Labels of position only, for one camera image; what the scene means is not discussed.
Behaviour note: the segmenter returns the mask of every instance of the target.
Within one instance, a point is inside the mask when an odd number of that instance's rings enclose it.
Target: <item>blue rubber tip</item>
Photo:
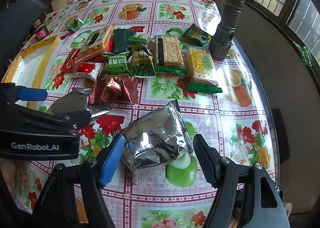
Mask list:
[[[48,93],[44,89],[23,88],[17,92],[17,98],[22,101],[44,101]]]
[[[122,135],[119,135],[119,137],[112,142],[115,142],[115,144],[102,165],[102,174],[100,178],[100,184],[102,187],[105,187],[106,184],[111,182],[120,162],[122,152],[124,151],[125,139]]]

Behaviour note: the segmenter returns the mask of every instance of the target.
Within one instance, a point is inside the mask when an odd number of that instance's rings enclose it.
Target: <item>gray wall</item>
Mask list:
[[[220,13],[225,0],[213,0]],[[320,98],[306,67],[282,34],[244,5],[236,39],[260,78],[271,108],[281,110],[290,158],[280,166],[280,188],[292,213],[311,210],[320,192]]]

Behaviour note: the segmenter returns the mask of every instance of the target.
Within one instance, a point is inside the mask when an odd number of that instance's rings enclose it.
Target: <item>screw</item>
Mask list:
[[[78,134],[79,134],[79,131],[69,130],[69,133],[70,133],[71,135],[78,135]]]
[[[226,164],[230,163],[230,159],[227,158],[227,157],[223,157],[223,158],[221,159],[221,161],[222,161],[223,163],[226,163]]]
[[[93,164],[93,163],[96,163],[96,162],[97,162],[97,159],[96,159],[95,157],[91,157],[91,158],[88,158],[88,159],[87,159],[87,162],[88,162],[89,164]]]
[[[256,163],[254,164],[254,166],[257,168],[257,169],[262,169],[263,166],[260,164],[260,163]]]
[[[60,170],[63,169],[64,165],[62,163],[59,163],[55,166],[56,169]]]

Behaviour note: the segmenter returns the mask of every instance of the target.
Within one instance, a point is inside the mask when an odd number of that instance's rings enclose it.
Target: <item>plastic tablecloth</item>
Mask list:
[[[75,33],[65,31],[68,18],[77,15],[84,25]],[[147,33],[180,35],[191,23],[213,35],[220,22],[211,0],[82,0],[49,14],[45,23],[50,35],[59,35],[63,46],[46,83],[48,98],[40,110],[72,90],[90,87],[85,78],[72,78],[60,71],[73,47],[81,46],[91,32],[108,24],[116,28]],[[32,45],[31,38],[24,49]],[[16,203],[32,212],[50,172],[57,163],[81,164],[96,156],[111,142],[113,130],[124,128],[139,117],[178,99],[185,125],[193,136],[200,133],[221,156],[238,164],[260,162],[272,179],[277,178],[277,145],[267,99],[257,75],[236,40],[224,61],[214,62],[223,89],[221,94],[186,90],[186,77],[140,79],[138,104],[117,102],[112,111],[81,131],[78,159],[61,161],[23,161],[17,168]],[[233,84],[226,81],[231,75]],[[132,173],[120,164],[103,198],[116,227],[201,227],[215,197],[216,189],[206,182],[198,164],[196,181],[177,187],[166,179],[165,166],[152,168],[132,184]],[[81,189],[75,185],[79,212],[84,211]],[[80,220],[85,221],[83,214]]]

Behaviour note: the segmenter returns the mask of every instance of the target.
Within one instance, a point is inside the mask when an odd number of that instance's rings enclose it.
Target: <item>black flashlight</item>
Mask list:
[[[245,0],[227,0],[223,15],[217,26],[216,33],[209,45],[213,59],[223,61],[231,47],[231,40],[235,34],[236,25],[240,17]]]

